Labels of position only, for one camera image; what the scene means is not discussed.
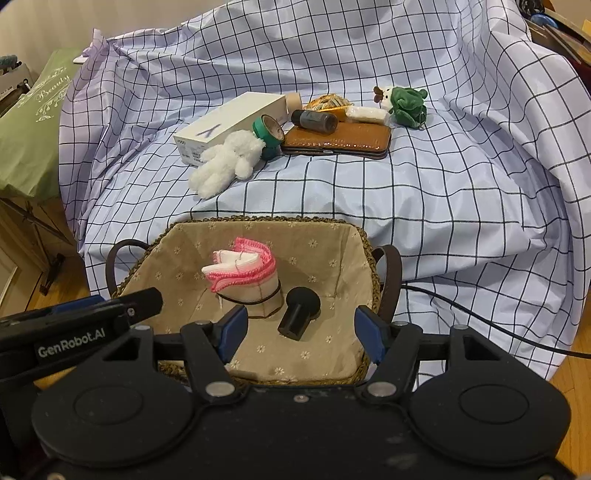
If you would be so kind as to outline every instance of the green stuffed toy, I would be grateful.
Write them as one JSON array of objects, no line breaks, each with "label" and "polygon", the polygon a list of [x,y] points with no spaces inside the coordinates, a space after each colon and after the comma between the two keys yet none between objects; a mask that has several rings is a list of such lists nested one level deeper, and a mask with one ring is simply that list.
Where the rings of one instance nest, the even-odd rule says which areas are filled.
[{"label": "green stuffed toy", "polygon": [[388,86],[384,90],[374,87],[374,102],[380,108],[387,110],[394,117],[396,123],[409,128],[421,128],[427,120],[425,89]]}]

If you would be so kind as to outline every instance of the black handle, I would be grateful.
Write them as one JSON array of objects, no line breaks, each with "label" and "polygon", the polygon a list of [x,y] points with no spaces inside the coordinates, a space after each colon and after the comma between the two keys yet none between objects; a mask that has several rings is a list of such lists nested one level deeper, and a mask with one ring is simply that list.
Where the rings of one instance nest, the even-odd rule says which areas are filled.
[{"label": "black handle", "polygon": [[382,289],[382,299],[379,303],[378,316],[386,323],[392,322],[402,283],[402,260],[400,253],[393,245],[376,247],[372,252],[376,264],[382,257],[386,257],[386,280]]},{"label": "black handle", "polygon": [[123,247],[140,247],[144,250],[147,250],[150,246],[146,242],[134,240],[133,238],[122,240],[121,242],[117,242],[115,245],[113,245],[109,251],[109,255],[107,255],[107,262],[105,263],[107,290],[109,290],[109,295],[111,295],[111,297],[113,297],[113,295],[117,292],[117,281],[115,280],[115,260],[117,259],[117,253]]}]

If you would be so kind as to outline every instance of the brown leather wallet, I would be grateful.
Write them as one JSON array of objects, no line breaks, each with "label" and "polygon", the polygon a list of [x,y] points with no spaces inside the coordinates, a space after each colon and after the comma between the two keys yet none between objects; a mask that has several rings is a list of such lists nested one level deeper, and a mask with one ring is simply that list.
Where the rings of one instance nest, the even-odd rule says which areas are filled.
[{"label": "brown leather wallet", "polygon": [[339,122],[332,134],[294,127],[281,146],[288,155],[349,154],[380,159],[388,155],[392,131],[384,125]]}]

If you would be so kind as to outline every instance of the white plush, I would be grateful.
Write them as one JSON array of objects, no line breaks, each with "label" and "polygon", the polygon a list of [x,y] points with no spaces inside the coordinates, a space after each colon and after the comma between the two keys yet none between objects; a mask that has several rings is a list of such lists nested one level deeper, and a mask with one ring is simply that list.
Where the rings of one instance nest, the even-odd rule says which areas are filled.
[{"label": "white plush", "polygon": [[203,198],[215,197],[231,184],[234,177],[246,180],[261,159],[265,142],[248,130],[238,130],[201,154],[205,165],[191,173],[189,188]]}]

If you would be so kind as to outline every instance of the blanket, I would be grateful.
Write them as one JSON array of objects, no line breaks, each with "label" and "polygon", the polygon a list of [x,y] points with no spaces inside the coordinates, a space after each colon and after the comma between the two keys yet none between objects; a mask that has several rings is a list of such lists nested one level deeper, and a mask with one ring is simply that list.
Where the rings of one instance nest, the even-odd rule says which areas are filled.
[{"label": "blanket", "polygon": [[[331,92],[372,106],[375,85],[429,92],[426,127],[394,128],[386,159],[281,157],[212,199],[189,191],[172,134],[224,101]],[[568,348],[589,285],[590,148],[589,94],[512,0],[244,0],[169,30],[95,31],[63,105],[59,176],[92,293],[107,295],[114,243],[177,220],[323,216],[395,245],[405,281]],[[119,281],[137,256],[121,252]],[[395,320],[468,323],[546,378],[562,361],[421,293],[401,294]]]}]

